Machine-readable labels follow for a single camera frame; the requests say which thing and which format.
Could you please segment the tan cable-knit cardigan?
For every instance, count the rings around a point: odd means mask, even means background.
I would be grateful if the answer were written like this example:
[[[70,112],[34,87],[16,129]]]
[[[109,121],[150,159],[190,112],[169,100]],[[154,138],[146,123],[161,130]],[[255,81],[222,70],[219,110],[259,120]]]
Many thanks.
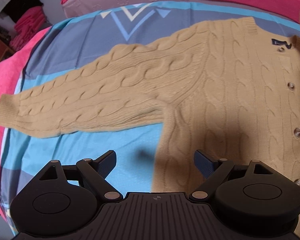
[[[0,96],[0,127],[37,139],[158,123],[151,191],[122,194],[108,174],[123,199],[87,226],[31,237],[14,225],[16,239],[300,239],[300,215],[293,233],[249,237],[189,198],[205,181],[196,150],[236,165],[259,160],[300,186],[300,36],[274,35],[252,17],[201,21]]]

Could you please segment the pink folded clothes pile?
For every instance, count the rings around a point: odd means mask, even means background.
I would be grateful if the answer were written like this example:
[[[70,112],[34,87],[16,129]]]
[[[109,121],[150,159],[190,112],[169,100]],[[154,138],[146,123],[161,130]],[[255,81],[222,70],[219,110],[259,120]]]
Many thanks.
[[[14,26],[17,35],[10,41],[10,47],[14,51],[21,50],[45,22],[46,16],[42,7],[37,6],[27,10]]]

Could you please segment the blue grey patterned blanket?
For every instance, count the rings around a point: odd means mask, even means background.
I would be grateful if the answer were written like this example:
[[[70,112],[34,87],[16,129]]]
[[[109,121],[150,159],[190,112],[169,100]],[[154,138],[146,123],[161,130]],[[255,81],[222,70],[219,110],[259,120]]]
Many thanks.
[[[274,35],[300,36],[300,25],[254,8],[195,2],[155,2],[92,12],[55,24],[42,38],[33,38],[27,64],[14,92],[41,85],[81,68],[117,44],[148,44],[201,21],[252,17]],[[118,132],[76,132],[37,139],[5,129],[0,156],[0,207],[14,228],[10,204],[22,188],[50,160],[71,165],[99,157],[113,149],[117,165],[108,180],[122,194],[153,189],[155,152],[162,135],[161,123]]]

